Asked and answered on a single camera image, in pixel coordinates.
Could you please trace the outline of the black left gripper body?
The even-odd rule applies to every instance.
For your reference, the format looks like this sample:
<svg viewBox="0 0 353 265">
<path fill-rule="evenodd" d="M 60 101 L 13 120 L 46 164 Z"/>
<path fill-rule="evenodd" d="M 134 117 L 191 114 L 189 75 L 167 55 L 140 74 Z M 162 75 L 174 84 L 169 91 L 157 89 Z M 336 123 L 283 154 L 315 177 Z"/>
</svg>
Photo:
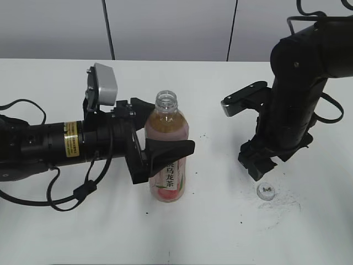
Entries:
<svg viewBox="0 0 353 265">
<path fill-rule="evenodd" d="M 145 151 L 140 143 L 133 123 L 134 111 L 130 101 L 118 100 L 110 112 L 99 108 L 88 112 L 84 108 L 82 122 L 83 146 L 86 160 L 106 160 L 105 166 L 98 178 L 98 184 L 108 172 L 113 158 L 124 157 L 133 184 L 146 183 L 149 180 L 149 166 Z"/>
</svg>

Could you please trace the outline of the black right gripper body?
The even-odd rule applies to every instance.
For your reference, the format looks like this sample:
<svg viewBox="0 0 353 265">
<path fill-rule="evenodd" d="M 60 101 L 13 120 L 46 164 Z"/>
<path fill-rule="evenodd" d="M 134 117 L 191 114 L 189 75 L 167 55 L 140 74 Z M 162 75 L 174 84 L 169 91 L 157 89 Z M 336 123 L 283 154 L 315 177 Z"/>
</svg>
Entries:
<svg viewBox="0 0 353 265">
<path fill-rule="evenodd" d="M 240 147 L 238 161 L 244 166 L 272 157 L 278 157 L 283 162 L 286 162 L 301 148 L 308 148 L 308 145 L 311 144 L 312 141 L 313 136 L 311 134 L 305 134 L 297 146 L 291 149 L 283 149 L 271 146 L 255 135 L 251 140 Z"/>
</svg>

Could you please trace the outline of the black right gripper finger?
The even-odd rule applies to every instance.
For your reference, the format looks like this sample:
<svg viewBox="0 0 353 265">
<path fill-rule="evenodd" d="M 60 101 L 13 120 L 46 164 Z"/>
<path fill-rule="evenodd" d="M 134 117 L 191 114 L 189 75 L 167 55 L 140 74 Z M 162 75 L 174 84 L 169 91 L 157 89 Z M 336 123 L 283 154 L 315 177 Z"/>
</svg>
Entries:
<svg viewBox="0 0 353 265">
<path fill-rule="evenodd" d="M 248 170 L 248 174 L 252 177 L 254 181 L 259 181 L 263 178 L 264 174 L 268 173 L 271 170 L 264 170 L 262 165 L 262 160 L 252 161 L 248 157 L 245 157 L 241 154 L 238 156 L 238 161 L 242 166 Z"/>
<path fill-rule="evenodd" d="M 267 157 L 263 159 L 262 165 L 264 170 L 272 170 L 275 166 L 277 166 L 277 163 L 273 162 L 270 157 Z"/>
</svg>

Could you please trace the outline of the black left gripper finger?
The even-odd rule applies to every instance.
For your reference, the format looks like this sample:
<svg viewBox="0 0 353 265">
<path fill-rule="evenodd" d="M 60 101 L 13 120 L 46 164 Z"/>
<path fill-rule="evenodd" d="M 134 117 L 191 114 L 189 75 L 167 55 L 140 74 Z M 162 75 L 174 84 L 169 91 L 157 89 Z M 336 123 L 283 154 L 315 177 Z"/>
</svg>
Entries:
<svg viewBox="0 0 353 265">
<path fill-rule="evenodd" d="M 136 130 L 144 128 L 150 114 L 155 110 L 155 105 L 138 98 L 130 99 L 131 108 L 135 113 L 133 123 Z"/>
<path fill-rule="evenodd" d="M 155 176 L 169 164 L 192 155 L 195 151 L 195 142 L 192 140 L 158 141 L 146 139 L 145 144 L 149 177 Z"/>
</svg>

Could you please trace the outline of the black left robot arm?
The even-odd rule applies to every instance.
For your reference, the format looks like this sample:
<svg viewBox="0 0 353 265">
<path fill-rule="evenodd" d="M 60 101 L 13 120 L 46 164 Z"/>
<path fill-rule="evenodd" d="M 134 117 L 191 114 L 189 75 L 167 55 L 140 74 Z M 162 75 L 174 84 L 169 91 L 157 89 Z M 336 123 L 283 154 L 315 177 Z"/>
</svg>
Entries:
<svg viewBox="0 0 353 265">
<path fill-rule="evenodd" d="M 1 181 L 18 181 L 55 166 L 124 157 L 133 184 L 148 182 L 167 165 L 194 153 L 192 140 L 147 139 L 140 148 L 136 132 L 154 104 L 119 100 L 110 112 L 84 112 L 84 120 L 29 125 L 1 116 Z"/>
</svg>

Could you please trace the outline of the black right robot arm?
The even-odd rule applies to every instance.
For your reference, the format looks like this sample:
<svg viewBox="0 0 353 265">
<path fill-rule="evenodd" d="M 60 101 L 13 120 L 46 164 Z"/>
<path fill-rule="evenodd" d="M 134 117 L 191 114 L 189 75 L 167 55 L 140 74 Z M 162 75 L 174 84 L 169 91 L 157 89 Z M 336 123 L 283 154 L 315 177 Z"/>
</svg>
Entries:
<svg viewBox="0 0 353 265">
<path fill-rule="evenodd" d="M 283 38 L 270 56 L 275 76 L 239 100 L 241 110 L 258 112 L 255 135 L 240 147 L 239 162 L 253 180 L 275 167 L 273 157 L 290 159 L 313 140 L 309 129 L 325 118 L 315 113 L 330 78 L 352 76 L 352 17 L 317 17 L 314 24 Z"/>
</svg>

